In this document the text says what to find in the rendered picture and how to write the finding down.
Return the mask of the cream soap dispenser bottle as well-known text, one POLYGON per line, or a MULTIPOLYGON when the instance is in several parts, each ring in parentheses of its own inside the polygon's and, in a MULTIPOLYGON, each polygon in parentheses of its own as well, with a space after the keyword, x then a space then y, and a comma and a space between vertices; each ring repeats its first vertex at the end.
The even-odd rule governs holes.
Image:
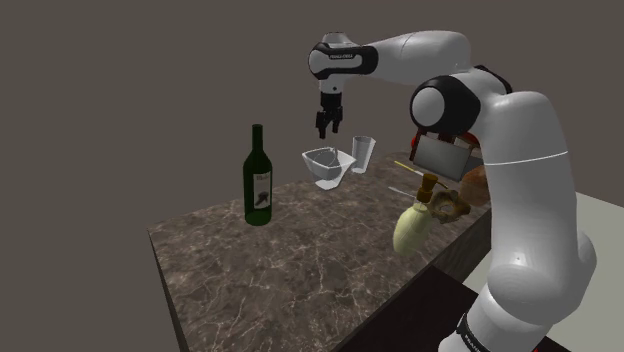
POLYGON ((425 173, 413 204, 400 215, 393 233, 393 248, 396 253, 412 255, 428 238, 434 218, 427 205, 437 181, 436 175, 425 173))

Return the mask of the clear drinking glass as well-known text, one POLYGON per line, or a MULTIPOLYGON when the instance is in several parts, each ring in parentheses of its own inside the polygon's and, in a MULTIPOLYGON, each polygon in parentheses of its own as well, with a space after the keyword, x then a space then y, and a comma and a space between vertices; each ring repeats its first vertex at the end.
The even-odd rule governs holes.
POLYGON ((351 171, 363 174, 366 172, 372 156, 376 140, 369 136, 354 136, 352 141, 352 157, 355 159, 351 171))

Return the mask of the green wine bottle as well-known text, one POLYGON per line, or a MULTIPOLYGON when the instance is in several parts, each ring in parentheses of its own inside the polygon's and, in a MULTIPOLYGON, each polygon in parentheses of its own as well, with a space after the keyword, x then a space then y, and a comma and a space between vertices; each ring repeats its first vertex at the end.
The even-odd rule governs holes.
POLYGON ((272 218, 272 163, 263 149, 263 126, 252 125, 252 149, 243 164, 244 218, 263 226, 272 218))

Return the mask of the brown round loaf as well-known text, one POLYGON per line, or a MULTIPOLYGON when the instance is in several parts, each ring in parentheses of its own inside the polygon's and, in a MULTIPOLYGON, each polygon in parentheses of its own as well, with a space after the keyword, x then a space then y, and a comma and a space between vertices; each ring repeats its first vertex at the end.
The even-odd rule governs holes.
POLYGON ((459 196, 471 206, 483 206, 490 201, 484 165, 470 170, 463 176, 459 196))

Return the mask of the yellow pencil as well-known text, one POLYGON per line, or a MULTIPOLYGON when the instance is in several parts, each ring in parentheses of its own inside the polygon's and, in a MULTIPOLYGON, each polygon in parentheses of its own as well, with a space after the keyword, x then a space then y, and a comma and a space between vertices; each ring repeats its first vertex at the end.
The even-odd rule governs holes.
POLYGON ((395 160, 395 161, 394 161, 394 163, 395 163, 396 165, 398 165, 398 166, 403 167, 404 169, 406 169, 406 170, 408 170, 408 171, 410 171, 410 172, 412 172, 412 173, 415 173, 415 174, 417 174, 417 175, 419 175, 419 176, 424 176, 424 173, 423 173, 423 172, 418 171, 418 170, 416 170, 416 169, 413 169, 413 168, 411 168, 411 167, 409 167, 409 166, 407 166, 407 165, 405 165, 405 164, 403 164, 403 163, 401 163, 401 162, 399 162, 399 161, 396 161, 396 160, 395 160))

